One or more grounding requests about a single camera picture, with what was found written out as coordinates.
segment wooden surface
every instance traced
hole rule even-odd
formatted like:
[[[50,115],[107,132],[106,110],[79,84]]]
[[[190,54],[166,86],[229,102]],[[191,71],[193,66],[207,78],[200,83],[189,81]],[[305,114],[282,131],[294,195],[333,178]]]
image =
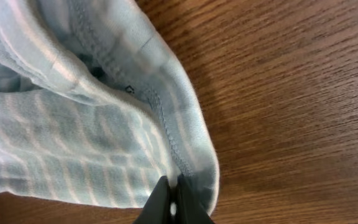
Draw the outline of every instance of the wooden surface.
[[[216,223],[358,223],[358,0],[143,0],[199,96]],[[0,223],[131,223],[0,195]]]

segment light blue fabric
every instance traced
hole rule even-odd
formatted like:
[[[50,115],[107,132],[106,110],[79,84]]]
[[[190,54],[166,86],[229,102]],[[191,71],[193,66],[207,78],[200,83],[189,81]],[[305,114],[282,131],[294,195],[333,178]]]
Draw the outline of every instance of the light blue fabric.
[[[219,166],[191,83],[134,1],[0,0],[0,192],[143,207]]]

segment wooden table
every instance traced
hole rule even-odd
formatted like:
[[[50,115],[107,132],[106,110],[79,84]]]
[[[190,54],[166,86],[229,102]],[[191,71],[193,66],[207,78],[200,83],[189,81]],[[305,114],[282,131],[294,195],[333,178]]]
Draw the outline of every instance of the wooden table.
[[[358,223],[358,0],[143,0],[199,96],[216,223]],[[0,195],[0,223],[131,223]]]

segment garment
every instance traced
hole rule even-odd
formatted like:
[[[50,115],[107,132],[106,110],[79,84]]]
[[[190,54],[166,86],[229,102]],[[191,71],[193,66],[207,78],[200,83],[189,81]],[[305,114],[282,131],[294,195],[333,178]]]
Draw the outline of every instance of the garment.
[[[139,208],[219,166],[191,83],[134,1],[0,0],[0,192]]]

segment wrinkled fabric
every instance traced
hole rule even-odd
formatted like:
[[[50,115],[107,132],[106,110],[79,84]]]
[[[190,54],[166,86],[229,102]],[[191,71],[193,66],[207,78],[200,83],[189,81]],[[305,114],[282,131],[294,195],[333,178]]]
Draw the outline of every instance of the wrinkled fabric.
[[[143,207],[219,167],[194,90],[134,1],[0,0],[0,193]]]

